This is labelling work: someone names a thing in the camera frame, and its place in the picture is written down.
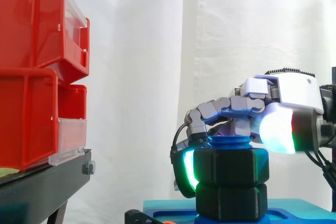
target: robotic hand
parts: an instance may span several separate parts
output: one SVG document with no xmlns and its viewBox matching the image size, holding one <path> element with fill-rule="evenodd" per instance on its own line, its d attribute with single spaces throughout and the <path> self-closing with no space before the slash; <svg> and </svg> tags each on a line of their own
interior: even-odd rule
<svg viewBox="0 0 336 224">
<path fill-rule="evenodd" d="M 322 168 L 336 191 L 336 166 L 319 151 L 320 147 L 336 148 L 333 93 L 336 94 L 336 88 L 319 87 L 313 74 L 284 68 L 248 78 L 229 98 L 211 100 L 188 111 L 170 154 L 179 190 L 187 198 L 196 196 L 197 212 L 211 219 L 260 219 L 267 210 L 264 183 L 269 178 L 268 153 L 252 148 L 249 142 L 254 141 L 275 152 L 305 152 Z M 214 127 L 207 130 L 207 125 Z M 177 144 L 184 127 L 187 139 Z M 250 194 L 246 188 L 257 193 Z M 232 215 L 218 205 L 228 195 L 240 199 L 237 205 L 249 200 L 253 203 L 243 207 L 244 212 Z M 234 205 L 232 199 L 222 203 Z"/>
</svg>

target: black clamp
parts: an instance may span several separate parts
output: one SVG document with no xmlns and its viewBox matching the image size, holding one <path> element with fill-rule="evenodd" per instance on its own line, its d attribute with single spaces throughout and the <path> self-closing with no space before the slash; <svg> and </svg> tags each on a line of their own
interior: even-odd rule
<svg viewBox="0 0 336 224">
<path fill-rule="evenodd" d="M 144 214 L 139 210 L 129 210 L 125 213 L 125 224 L 163 224 L 162 222 L 155 220 L 154 218 Z"/>
</svg>

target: bolt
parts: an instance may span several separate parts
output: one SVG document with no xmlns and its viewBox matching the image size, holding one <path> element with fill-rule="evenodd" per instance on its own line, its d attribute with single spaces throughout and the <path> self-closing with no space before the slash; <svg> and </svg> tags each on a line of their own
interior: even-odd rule
<svg viewBox="0 0 336 224">
<path fill-rule="evenodd" d="M 95 161 L 88 161 L 85 165 L 85 174 L 86 175 L 92 175 L 96 171 L 96 163 Z"/>
</svg>

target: black metal shelf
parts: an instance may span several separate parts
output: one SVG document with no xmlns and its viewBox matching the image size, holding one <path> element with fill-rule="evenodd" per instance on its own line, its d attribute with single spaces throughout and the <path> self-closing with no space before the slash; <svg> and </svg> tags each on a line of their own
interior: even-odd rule
<svg viewBox="0 0 336 224">
<path fill-rule="evenodd" d="M 91 150 L 59 166 L 45 165 L 0 179 L 0 223 L 62 223 L 67 200 L 89 180 Z"/>
</svg>

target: stacked bins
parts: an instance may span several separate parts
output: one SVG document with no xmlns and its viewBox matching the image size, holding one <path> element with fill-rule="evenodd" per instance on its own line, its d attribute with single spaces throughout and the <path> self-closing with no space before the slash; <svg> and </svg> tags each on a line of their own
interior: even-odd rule
<svg viewBox="0 0 336 224">
<path fill-rule="evenodd" d="M 83 154 L 89 20 L 73 0 L 0 0 L 0 168 Z"/>
</svg>

